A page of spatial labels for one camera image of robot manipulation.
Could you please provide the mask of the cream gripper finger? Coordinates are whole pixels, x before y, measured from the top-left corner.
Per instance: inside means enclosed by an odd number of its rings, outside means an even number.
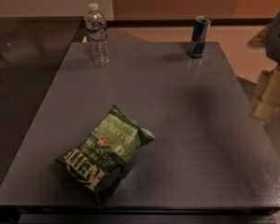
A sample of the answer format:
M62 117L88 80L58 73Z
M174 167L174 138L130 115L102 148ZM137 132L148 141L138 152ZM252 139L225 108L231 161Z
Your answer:
M280 111L280 63L259 75L250 116L263 121L272 119Z

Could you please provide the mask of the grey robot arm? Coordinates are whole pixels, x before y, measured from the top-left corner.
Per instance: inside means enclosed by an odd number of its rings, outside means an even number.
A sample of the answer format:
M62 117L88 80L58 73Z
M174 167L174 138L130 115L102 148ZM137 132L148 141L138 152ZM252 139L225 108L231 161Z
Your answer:
M267 121L280 111L280 12L272 20L266 35L266 55L277 66L259 75L250 116Z

